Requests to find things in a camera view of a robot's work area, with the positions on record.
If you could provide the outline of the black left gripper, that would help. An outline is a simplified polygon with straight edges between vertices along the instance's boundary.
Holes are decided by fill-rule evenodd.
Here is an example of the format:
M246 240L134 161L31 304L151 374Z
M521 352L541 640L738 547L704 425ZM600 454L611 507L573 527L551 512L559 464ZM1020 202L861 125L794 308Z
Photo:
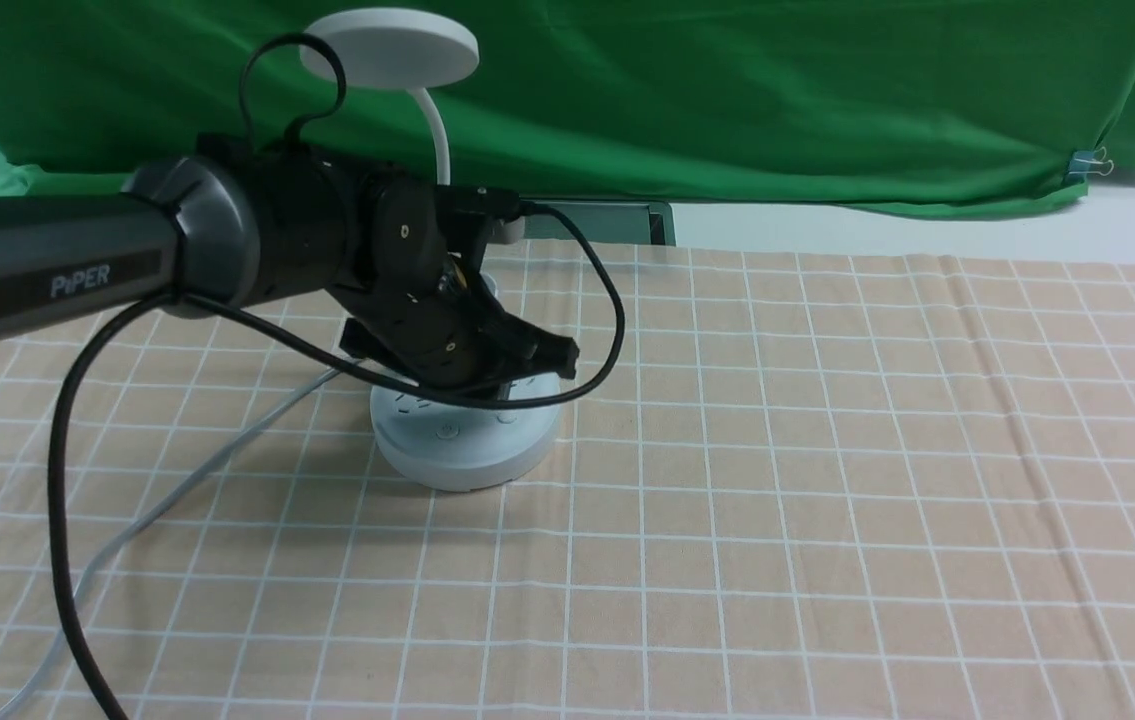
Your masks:
M444 293L419 301L376 295L340 284L339 305L348 318L339 348L417 386L436 391L502 391L535 375L575 380L577 341L526 320L503 320L502 348Z

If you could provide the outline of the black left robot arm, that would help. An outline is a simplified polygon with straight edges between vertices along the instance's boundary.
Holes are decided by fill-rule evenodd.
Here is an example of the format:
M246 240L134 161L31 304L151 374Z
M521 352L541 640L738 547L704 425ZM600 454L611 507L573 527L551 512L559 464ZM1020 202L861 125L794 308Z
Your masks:
M205 316L325 291L355 323L344 348L429 396L572 380L575 341L508 313L480 275L485 243L531 209L388 160L203 135L115 195L0 196L0 341L150 298Z

